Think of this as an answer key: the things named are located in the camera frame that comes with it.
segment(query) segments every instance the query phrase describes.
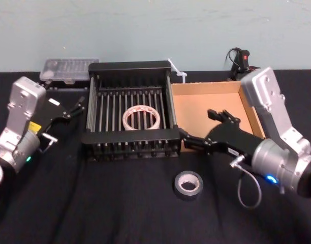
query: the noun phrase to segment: dish rack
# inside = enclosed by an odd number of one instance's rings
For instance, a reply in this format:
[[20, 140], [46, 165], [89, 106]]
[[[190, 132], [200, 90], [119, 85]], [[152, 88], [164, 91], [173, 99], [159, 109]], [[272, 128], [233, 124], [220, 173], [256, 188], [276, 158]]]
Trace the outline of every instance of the dish rack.
[[[176, 156], [181, 139], [171, 92], [168, 61], [93, 63], [89, 65], [90, 93], [86, 131], [82, 143], [97, 160]], [[161, 117], [157, 130], [147, 130], [154, 118], [137, 112], [125, 131], [124, 112], [135, 105], [147, 105]]]

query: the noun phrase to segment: open cardboard box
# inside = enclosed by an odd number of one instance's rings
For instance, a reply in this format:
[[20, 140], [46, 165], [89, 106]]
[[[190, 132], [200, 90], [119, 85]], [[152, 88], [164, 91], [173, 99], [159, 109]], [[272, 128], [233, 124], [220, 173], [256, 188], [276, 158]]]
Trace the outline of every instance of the open cardboard box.
[[[189, 134], [205, 137], [220, 122], [208, 118], [207, 110], [227, 110], [239, 118], [240, 128], [265, 137], [256, 111], [250, 107], [240, 81], [172, 84], [177, 124]], [[181, 151], [190, 151], [183, 144]]]

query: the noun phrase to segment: tape roll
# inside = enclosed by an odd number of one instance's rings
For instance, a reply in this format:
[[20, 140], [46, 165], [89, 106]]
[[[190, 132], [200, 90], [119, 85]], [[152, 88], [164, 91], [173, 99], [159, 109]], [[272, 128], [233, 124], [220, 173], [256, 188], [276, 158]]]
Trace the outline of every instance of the tape roll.
[[160, 127], [160, 115], [159, 115], [159, 113], [152, 107], [149, 107], [149, 106], [146, 106], [146, 105], [136, 105], [136, 106], [130, 107], [123, 114], [122, 121], [123, 121], [123, 126], [124, 126], [126, 131], [135, 131], [135, 130], [137, 130], [137, 129], [131, 127], [128, 124], [129, 117], [133, 113], [136, 113], [136, 112], [147, 112], [147, 113], [150, 113], [150, 116], [154, 116], [155, 117], [155, 123], [153, 124], [153, 126], [147, 128], [147, 130], [159, 129], [159, 127]]
[[175, 193], [186, 201], [195, 200], [203, 190], [203, 180], [193, 171], [183, 171], [175, 178]]

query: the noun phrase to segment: plastic case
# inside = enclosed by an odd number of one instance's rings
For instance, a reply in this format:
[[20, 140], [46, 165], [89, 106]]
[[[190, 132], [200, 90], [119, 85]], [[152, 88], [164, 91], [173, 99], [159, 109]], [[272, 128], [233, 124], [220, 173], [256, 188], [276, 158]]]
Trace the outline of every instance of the plastic case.
[[89, 81], [88, 67], [99, 62], [98, 58], [56, 58], [48, 59], [39, 78], [42, 81], [63, 81], [73, 85], [76, 81]]

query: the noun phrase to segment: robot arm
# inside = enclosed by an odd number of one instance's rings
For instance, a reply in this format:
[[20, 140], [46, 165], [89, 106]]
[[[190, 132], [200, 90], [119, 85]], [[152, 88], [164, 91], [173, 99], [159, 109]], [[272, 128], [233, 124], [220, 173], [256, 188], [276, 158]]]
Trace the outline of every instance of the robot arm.
[[57, 142], [47, 131], [56, 123], [68, 123], [84, 110], [84, 97], [70, 111], [58, 101], [45, 98], [46, 89], [26, 77], [12, 85], [9, 117], [0, 135], [0, 202], [20, 169], [40, 147], [41, 139], [50, 140], [46, 149]]
[[26, 159], [40, 145], [38, 137], [28, 127], [45, 97], [46, 90], [26, 77], [12, 85], [9, 117], [0, 135], [0, 200]]
[[240, 120], [227, 111], [209, 110], [209, 118], [222, 123], [205, 138], [181, 130], [185, 147], [201, 148], [209, 154], [227, 153], [235, 157], [232, 166], [249, 165], [254, 173], [277, 184], [281, 192], [286, 188], [302, 197], [311, 197], [310, 142], [292, 127], [274, 72], [271, 68], [256, 70], [243, 77], [241, 85], [268, 139], [241, 130]]

